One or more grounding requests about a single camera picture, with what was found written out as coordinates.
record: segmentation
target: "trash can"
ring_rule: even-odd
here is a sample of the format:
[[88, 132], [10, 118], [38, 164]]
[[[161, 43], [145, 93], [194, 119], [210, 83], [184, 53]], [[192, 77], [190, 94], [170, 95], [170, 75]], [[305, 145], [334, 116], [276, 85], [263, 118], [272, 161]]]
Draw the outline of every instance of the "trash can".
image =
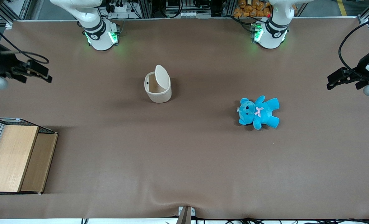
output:
[[146, 75], [144, 79], [144, 89], [150, 99], [156, 103], [165, 103], [172, 96], [170, 77], [161, 65], [156, 66], [156, 70]]

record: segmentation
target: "teddy bear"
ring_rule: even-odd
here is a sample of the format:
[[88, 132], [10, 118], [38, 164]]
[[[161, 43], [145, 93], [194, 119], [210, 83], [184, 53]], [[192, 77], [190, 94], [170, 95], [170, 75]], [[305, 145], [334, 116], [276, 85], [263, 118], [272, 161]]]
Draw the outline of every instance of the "teddy bear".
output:
[[240, 115], [239, 123], [247, 125], [253, 123], [255, 129], [262, 128], [262, 124], [266, 124], [272, 128], [277, 128], [280, 119], [273, 116], [273, 110], [280, 108], [277, 98], [264, 101], [264, 96], [260, 96], [255, 103], [247, 98], [240, 100], [241, 106], [238, 108]]

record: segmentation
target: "black cable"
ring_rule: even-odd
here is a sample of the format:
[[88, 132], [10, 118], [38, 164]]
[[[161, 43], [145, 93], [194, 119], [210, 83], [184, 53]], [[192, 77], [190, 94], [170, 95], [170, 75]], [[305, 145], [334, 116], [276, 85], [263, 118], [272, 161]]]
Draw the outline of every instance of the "black cable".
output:
[[243, 21], [240, 20], [240, 18], [237, 19], [234, 16], [224, 16], [224, 17], [232, 18], [234, 21], [236, 21], [237, 23], [241, 24], [241, 27], [243, 27], [248, 32], [255, 33], [255, 31], [252, 31], [252, 30], [248, 29], [247, 27], [245, 27], [245, 25], [251, 26], [251, 23], [243, 22]]
[[[18, 47], [16, 47], [10, 40], [8, 40], [1, 32], [0, 32], [0, 35], [2, 38], [4, 38], [12, 47], [14, 47], [20, 54], [28, 57], [29, 59], [33, 60], [33, 61], [36, 61], [40, 64], [49, 64], [49, 59], [47, 59], [45, 56], [42, 56], [40, 54], [36, 54], [36, 53], [33, 53], [33, 52], [28, 52], [28, 51], [22, 51], [20, 50]], [[37, 56], [37, 57], [40, 57], [42, 59], [44, 59], [45, 61], [40, 61], [40, 60], [37, 60], [33, 57], [31, 57], [30, 55], [34, 55], [34, 56]]]
[[100, 8], [99, 7], [97, 7], [97, 10], [99, 10], [99, 14], [100, 14], [100, 17], [101, 18], [103, 18], [103, 17], [107, 18], [107, 15], [106, 14], [102, 14], [102, 12], [100, 11]]
[[[242, 23], [242, 24], [244, 24], [244, 25], [251, 25], [251, 23], [246, 23], [246, 22], [240, 21], [240, 19], [237, 19], [237, 18], [236, 18], [236, 17], [234, 17], [234, 16], [226, 15], [226, 16], [223, 16], [223, 17], [229, 17], [229, 18], [232, 18], [234, 21], [236, 21], [236, 22], [238, 22], [238, 23]], [[265, 21], [259, 20], [259, 19], [255, 18], [255, 17], [252, 17], [252, 16], [248, 16], [248, 17], [249, 17], [249, 18], [252, 18], [252, 19], [255, 19], [255, 20], [257, 20], [257, 21], [260, 21], [260, 22], [262, 22], [262, 23], [266, 23]]]
[[247, 30], [248, 32], [250, 32], [250, 33], [255, 33], [254, 31], [252, 31], [252, 30], [248, 29], [247, 27], [245, 27], [245, 25], [244, 25], [244, 24], [242, 24], [242, 23], [240, 23], [240, 24], [241, 24], [241, 26], [242, 26], [245, 30]]
[[199, 4], [198, 3], [198, 0], [193, 0], [194, 6], [196, 6], [197, 8], [200, 8], [200, 9], [210, 8], [211, 7], [211, 3], [212, 3], [212, 1], [209, 1], [209, 4], [208, 5], [202, 5], [202, 4]]
[[348, 65], [347, 63], [345, 63], [345, 61], [344, 61], [344, 59], [342, 58], [342, 55], [341, 55], [342, 46], [343, 46], [343, 44], [345, 43], [345, 41], [349, 38], [349, 36], [350, 36], [351, 34], [353, 34], [356, 30], [358, 30], [359, 28], [361, 28], [361, 27], [363, 27], [363, 26], [365, 26], [365, 25], [367, 25], [367, 24], [369, 24], [369, 21], [368, 21], [368, 22], [365, 22], [365, 23], [363, 23], [363, 24], [360, 24], [360, 25], [359, 25], [359, 26], [357, 26], [355, 29], [353, 29], [352, 31], [350, 31], [348, 35], [346, 35], [346, 37], [344, 38], [344, 40], [342, 41], [341, 45], [340, 45], [340, 46], [339, 46], [339, 48], [338, 48], [338, 56], [339, 56], [339, 59], [341, 60], [342, 64], [343, 64], [343, 65], [345, 65], [345, 67], [346, 67], [350, 72], [352, 72], [354, 75], [357, 75], [357, 76], [358, 76], [359, 78], [361, 78], [361, 79], [364, 79], [364, 80], [369, 81], [369, 79], [368, 79], [368, 78], [364, 77], [363, 75], [358, 74], [358, 73], [357, 73], [357, 72], [355, 72], [352, 68], [350, 68], [350, 67], [349, 67], [349, 65]]
[[180, 13], [182, 12], [182, 9], [183, 9], [183, 3], [182, 3], [182, 0], [179, 0], [179, 7], [178, 7], [178, 11], [177, 11], [177, 13], [173, 16], [173, 17], [170, 17], [170, 16], [167, 16], [164, 12], [163, 12], [163, 8], [164, 7], [162, 7], [161, 6], [161, 2], [164, 2], [164, 0], [161, 0], [160, 1], [160, 12], [161, 12], [161, 14], [163, 15], [163, 17], [165, 17], [165, 18], [171, 18], [171, 19], [173, 19], [173, 18], [175, 18], [175, 17], [177, 17], [178, 15], [180, 15]]
[[138, 10], [136, 9], [136, 7], [134, 6], [133, 4], [133, 1], [132, 0], [129, 0], [129, 4], [131, 5], [132, 9], [134, 10], [135, 14], [137, 17], [139, 17], [139, 19], [141, 19], [142, 17], [140, 16]]

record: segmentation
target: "electrical wiring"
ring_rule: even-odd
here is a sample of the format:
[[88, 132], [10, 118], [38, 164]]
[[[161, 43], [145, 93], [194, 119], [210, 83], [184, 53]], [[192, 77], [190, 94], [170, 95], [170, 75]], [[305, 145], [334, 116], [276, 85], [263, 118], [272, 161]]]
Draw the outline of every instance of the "electrical wiring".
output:
[[241, 25], [241, 27], [243, 27], [245, 30], [247, 30], [250, 33], [255, 33], [255, 31], [252, 31], [250, 29], [248, 29], [247, 27], [245, 27], [245, 25], [251, 26], [251, 23], [246, 23], [240, 20], [240, 18], [235, 18], [234, 16], [224, 16], [224, 17], [229, 17], [232, 18], [234, 21], [236, 21], [237, 23], [239, 23]]
[[161, 0], [160, 1], [160, 12], [161, 12], [161, 14], [165, 17], [165, 18], [171, 18], [171, 19], [173, 19], [173, 18], [175, 18], [175, 17], [177, 17], [177, 16], [179, 16], [180, 15], [180, 13], [182, 12], [182, 9], [183, 9], [183, 2], [182, 2], [182, 0], [179, 0], [179, 7], [178, 7], [178, 11], [177, 11], [177, 13], [173, 16], [173, 17], [170, 17], [170, 16], [167, 16], [164, 12], [163, 12], [163, 8], [164, 7], [162, 7], [161, 6], [161, 3], [162, 2], [164, 2], [164, 0]]
[[[237, 19], [234, 17], [234, 16], [230, 16], [230, 15], [227, 15], [227, 16], [223, 16], [223, 17], [230, 17], [230, 18], [232, 18], [233, 20], [236, 20], [237, 21]], [[247, 18], [252, 18], [252, 19], [255, 19], [256, 21], [259, 21], [259, 22], [262, 22], [262, 23], [266, 23], [265, 21], [262, 21], [262, 20], [259, 20], [259, 19], [257, 19], [257, 18], [255, 18], [255, 17], [252, 17], [252, 16], [248, 16]]]
[[200, 8], [200, 9], [207, 9], [207, 8], [210, 8], [210, 7], [211, 7], [211, 3], [212, 3], [212, 1], [209, 1], [208, 5], [202, 5], [202, 4], [199, 4], [199, 0], [193, 0], [193, 4], [194, 4], [197, 8]]
[[130, 4], [130, 6], [133, 8], [133, 11], [134, 11], [134, 13], [136, 14], [136, 16], [137, 16], [137, 17], [139, 17], [139, 19], [141, 19], [142, 17], [140, 16], [140, 14], [139, 14], [138, 10], [137, 10], [137, 9], [136, 9], [136, 7], [134, 6], [133, 1], [132, 1], [132, 0], [129, 0], [128, 2], [129, 2], [129, 4]]
[[[37, 53], [33, 53], [33, 52], [28, 52], [28, 51], [22, 51], [20, 50], [18, 47], [16, 47], [10, 40], [8, 40], [1, 32], [0, 32], [0, 35], [3, 39], [5, 39], [12, 47], [14, 47], [20, 54], [28, 57], [29, 59], [35, 61], [35, 62], [38, 62], [40, 64], [49, 64], [49, 59], [47, 59], [45, 56], [42, 56], [40, 54], [37, 54]], [[31, 57], [31, 55], [33, 56], [37, 56], [39, 58], [42, 58], [44, 59], [45, 61], [40, 61], [40, 60], [37, 60], [33, 57]]]
[[[251, 25], [251, 23], [246, 23], [246, 22], [243, 22], [243, 21], [240, 21], [240, 18], [236, 18], [236, 17], [234, 17], [234, 16], [230, 16], [230, 15], [226, 15], [226, 16], [223, 16], [223, 17], [229, 17], [229, 18], [232, 18], [234, 21], [236, 21], [236, 22], [238, 22], [238, 23], [242, 23], [242, 24], [244, 24], [244, 25]], [[251, 17], [251, 16], [248, 16], [249, 18], [252, 18], [252, 19], [255, 19], [255, 20], [257, 20], [257, 21], [260, 21], [260, 22], [262, 22], [262, 23], [266, 23], [265, 21], [261, 21], [261, 20], [259, 20], [259, 19], [257, 19], [257, 18], [255, 18], [255, 17]]]
[[121, 28], [120, 28], [120, 30], [119, 30], [119, 33], [120, 33], [120, 34], [121, 34], [121, 33], [122, 33], [122, 31], [124, 30], [125, 21], [126, 21], [126, 19], [124, 19], [124, 21], [122, 22], [122, 27], [121, 27]]
[[342, 41], [342, 43], [340, 44], [339, 48], [338, 48], [338, 56], [339, 59], [341, 60], [342, 64], [345, 65], [345, 67], [352, 72], [354, 75], [357, 75], [359, 78], [363, 79], [363, 80], [367, 80], [369, 81], [369, 78], [364, 77], [363, 75], [358, 74], [357, 72], [355, 72], [352, 68], [349, 67], [349, 65], [344, 61], [344, 59], [342, 58], [342, 54], [341, 54], [341, 50], [342, 50], [342, 46], [343, 44], [346, 42], [346, 40], [350, 37], [350, 35], [352, 35], [356, 30], [360, 29], [361, 27], [364, 27], [365, 25], [369, 24], [368, 22], [365, 22], [363, 24], [360, 24], [359, 26], [357, 26], [355, 29], [353, 29], [352, 31], [350, 31], [348, 33], [348, 35], [346, 35], [346, 37], [344, 38], [344, 40]]
[[82, 219], [81, 219], [81, 224], [87, 224], [87, 223], [88, 223], [88, 221], [89, 221], [89, 219], [88, 219], [88, 218], [82, 218]]
[[102, 14], [102, 12], [100, 11], [100, 8], [99, 7], [97, 7], [97, 10], [99, 10], [99, 14], [100, 14], [100, 17], [105, 17], [105, 18], [107, 18], [107, 15], [106, 14]]

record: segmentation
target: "brown tablecloth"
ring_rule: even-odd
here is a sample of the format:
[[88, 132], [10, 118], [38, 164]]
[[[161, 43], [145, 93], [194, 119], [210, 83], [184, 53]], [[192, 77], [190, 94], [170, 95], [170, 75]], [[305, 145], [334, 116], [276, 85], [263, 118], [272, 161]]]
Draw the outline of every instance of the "brown tablecloth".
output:
[[[75, 22], [15, 22], [6, 36], [50, 59], [48, 84], [10, 80], [0, 117], [59, 132], [45, 194], [0, 196], [0, 218], [369, 218], [369, 97], [327, 91], [357, 19], [294, 19], [275, 50], [232, 20], [127, 21], [89, 47]], [[369, 52], [366, 27], [344, 46]], [[173, 97], [154, 104], [157, 64]], [[239, 100], [278, 97], [277, 129], [240, 126]]]

